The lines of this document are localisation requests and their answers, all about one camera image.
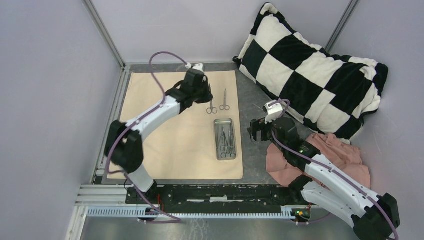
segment beige mat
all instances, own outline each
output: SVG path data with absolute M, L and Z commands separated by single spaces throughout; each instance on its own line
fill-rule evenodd
M 156 73 L 165 90 L 183 80 L 185 72 Z M 239 100 L 236 73 L 217 71 L 206 73 L 217 114 L 207 114 L 209 103 L 196 104 L 165 122 L 143 143 L 144 166 L 153 179 L 163 180 L 228 180 L 243 178 L 243 156 L 240 131 Z M 219 109 L 227 89 L 230 110 Z M 161 99 L 161 91 L 150 73 L 133 73 L 126 92 L 120 120 L 128 121 Z M 232 119 L 237 147 L 234 160 L 217 160 L 214 137 L 215 119 Z M 119 169 L 111 164 L 111 171 Z M 120 173 L 108 179 L 124 179 Z

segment stainless steel tray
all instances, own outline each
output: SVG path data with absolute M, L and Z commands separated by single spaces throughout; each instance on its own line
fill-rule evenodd
M 216 158 L 220 161 L 237 158 L 237 141 L 234 124 L 230 118 L 214 121 Z

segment pink cloth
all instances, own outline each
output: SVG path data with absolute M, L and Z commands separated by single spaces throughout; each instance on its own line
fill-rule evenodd
M 319 149 L 330 162 L 345 174 L 364 187 L 371 188 L 370 171 L 367 166 L 362 164 L 361 151 L 358 147 L 341 142 L 332 133 L 328 135 L 313 133 L 306 141 Z M 274 144 L 268 147 L 267 152 L 266 171 L 283 187 L 288 187 L 300 175 L 307 175 L 290 165 L 283 153 Z

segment white wall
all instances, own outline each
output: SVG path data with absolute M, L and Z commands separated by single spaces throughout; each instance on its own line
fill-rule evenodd
M 266 0 L 93 0 L 126 62 L 171 51 L 190 62 L 238 56 Z M 271 1 L 308 41 L 325 47 L 349 0 Z M 158 62 L 177 62 L 158 57 Z
M 119 72 L 82 0 L 1 1 L 1 240 L 65 237 Z
M 365 117 L 353 143 L 369 166 L 372 188 L 399 204 L 400 239 L 423 239 L 424 1 L 361 1 L 333 54 L 372 58 L 389 67 L 380 109 Z

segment checkered pattern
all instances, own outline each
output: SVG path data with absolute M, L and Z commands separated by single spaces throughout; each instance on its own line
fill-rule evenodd
M 234 61 L 270 98 L 290 100 L 287 112 L 296 120 L 346 141 L 361 129 L 364 116 L 379 108 L 389 71 L 375 60 L 329 55 L 291 28 L 270 3 Z

